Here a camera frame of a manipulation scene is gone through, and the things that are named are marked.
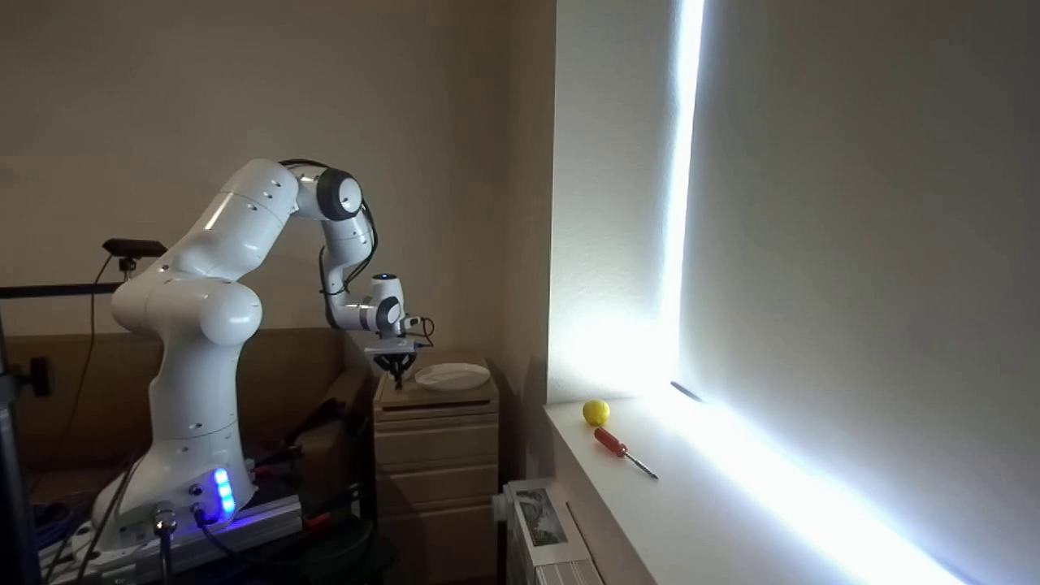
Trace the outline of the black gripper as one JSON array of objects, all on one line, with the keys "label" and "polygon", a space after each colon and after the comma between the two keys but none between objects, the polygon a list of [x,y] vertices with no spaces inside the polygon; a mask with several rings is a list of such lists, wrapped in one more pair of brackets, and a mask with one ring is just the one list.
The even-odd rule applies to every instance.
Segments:
[{"label": "black gripper", "polygon": [[367,356],[390,375],[390,386],[407,386],[407,372],[415,363],[415,356],[424,350],[424,342],[418,338],[378,338],[367,348]]}]

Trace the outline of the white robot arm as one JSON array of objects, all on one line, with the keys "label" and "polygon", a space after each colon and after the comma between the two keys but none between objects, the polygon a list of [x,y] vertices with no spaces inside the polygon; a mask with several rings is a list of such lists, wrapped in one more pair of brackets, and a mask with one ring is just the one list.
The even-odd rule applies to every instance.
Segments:
[{"label": "white robot arm", "polygon": [[103,545],[148,535],[158,507],[234,519],[254,499],[236,429],[236,363],[259,333],[262,303],[244,275],[262,265],[292,217],[326,235],[319,294],[338,333],[388,338],[390,360],[423,334],[396,275],[378,275],[367,297],[351,294],[378,251],[372,216],[351,172],[316,159],[244,163],[186,238],[109,298],[112,320],[155,338],[163,356],[148,381],[151,443],[130,477],[94,499]]}]

